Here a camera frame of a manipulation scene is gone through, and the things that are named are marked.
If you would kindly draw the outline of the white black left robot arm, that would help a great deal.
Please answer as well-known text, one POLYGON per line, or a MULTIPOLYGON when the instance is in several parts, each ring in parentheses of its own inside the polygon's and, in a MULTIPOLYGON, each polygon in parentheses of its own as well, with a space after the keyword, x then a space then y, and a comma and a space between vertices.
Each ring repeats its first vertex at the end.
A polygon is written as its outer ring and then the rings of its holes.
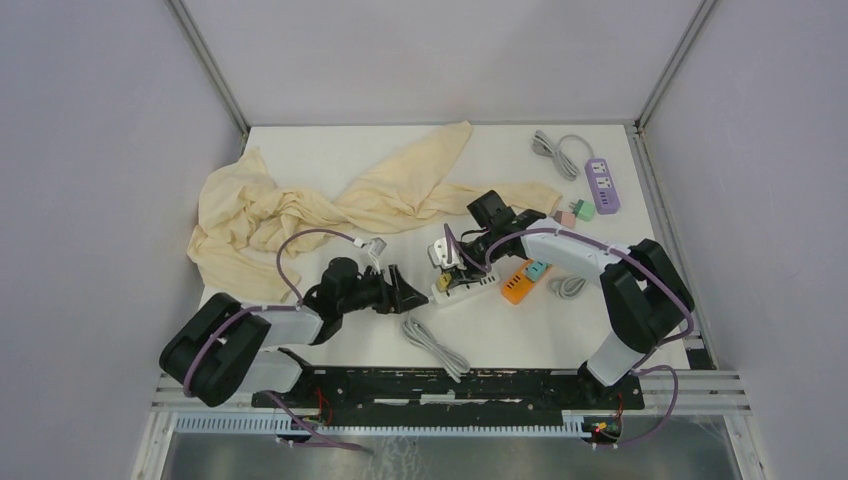
POLYGON ((429 298, 396 265, 361 269, 348 257, 332 259, 299 306, 245 306, 227 293, 213 295, 163 348, 160 369, 187 397, 217 407, 239 391, 271 390, 291 406, 307 404, 314 379, 285 345, 321 345, 342 327, 345 315, 371 309, 396 315, 427 305, 429 298))

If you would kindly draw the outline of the purple power strip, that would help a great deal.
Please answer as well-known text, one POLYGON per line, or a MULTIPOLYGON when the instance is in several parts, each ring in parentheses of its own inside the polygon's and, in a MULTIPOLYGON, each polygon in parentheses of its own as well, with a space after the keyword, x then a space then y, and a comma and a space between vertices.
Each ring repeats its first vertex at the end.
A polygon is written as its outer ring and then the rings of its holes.
POLYGON ((584 171, 596 212, 599 215, 616 214, 621 203, 607 161, 603 158, 590 158, 584 171))

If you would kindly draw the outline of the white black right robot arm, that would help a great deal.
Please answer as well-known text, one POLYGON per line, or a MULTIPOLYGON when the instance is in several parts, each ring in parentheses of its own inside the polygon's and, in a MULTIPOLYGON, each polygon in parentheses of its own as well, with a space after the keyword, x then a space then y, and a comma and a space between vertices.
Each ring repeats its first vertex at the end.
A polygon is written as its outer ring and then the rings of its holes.
POLYGON ((487 275, 503 257, 539 261, 601 289, 611 331, 579 369, 577 392, 585 405, 606 406, 625 375, 694 329, 691 293, 656 241, 631 246, 601 241, 533 209, 516 213, 495 191, 467 209, 480 235, 461 242, 446 228, 428 251, 446 277, 442 290, 487 275))

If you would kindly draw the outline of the pink plug adapter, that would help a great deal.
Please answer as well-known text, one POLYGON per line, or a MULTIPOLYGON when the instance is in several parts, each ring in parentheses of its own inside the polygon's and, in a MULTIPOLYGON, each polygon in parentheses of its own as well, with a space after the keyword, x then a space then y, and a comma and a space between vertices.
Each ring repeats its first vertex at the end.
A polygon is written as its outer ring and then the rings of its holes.
POLYGON ((552 218, 565 228, 574 229, 576 227, 577 217, 571 211, 558 210, 552 218))

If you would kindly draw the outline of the white power strip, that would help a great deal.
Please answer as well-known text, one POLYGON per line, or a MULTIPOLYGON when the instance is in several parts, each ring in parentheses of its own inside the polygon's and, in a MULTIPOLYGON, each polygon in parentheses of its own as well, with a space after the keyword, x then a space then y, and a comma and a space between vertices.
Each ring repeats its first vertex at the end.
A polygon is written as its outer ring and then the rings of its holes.
POLYGON ((499 286, 500 277, 496 273, 492 273, 486 277, 474 280, 470 283, 454 285, 448 292, 439 292, 435 283, 431 286, 431 295, 429 299, 438 307, 445 307, 468 300, 481 293, 492 290, 499 286))

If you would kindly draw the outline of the green plug adapter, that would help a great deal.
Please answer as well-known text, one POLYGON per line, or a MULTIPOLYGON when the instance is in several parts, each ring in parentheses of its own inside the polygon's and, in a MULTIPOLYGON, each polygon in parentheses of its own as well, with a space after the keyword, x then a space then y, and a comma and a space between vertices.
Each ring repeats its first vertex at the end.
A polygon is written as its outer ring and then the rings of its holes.
POLYGON ((589 222, 596 215, 596 207, 592 202, 579 199, 570 204, 571 213, 579 220, 589 222))

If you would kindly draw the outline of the yellow plug adapter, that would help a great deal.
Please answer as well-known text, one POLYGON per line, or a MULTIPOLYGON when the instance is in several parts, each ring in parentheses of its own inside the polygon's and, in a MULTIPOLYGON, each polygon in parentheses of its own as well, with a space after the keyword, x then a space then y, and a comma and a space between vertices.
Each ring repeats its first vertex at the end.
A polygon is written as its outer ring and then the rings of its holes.
POLYGON ((450 273, 443 273, 436 281, 435 287, 439 292, 446 293, 454 285, 453 276, 450 273))

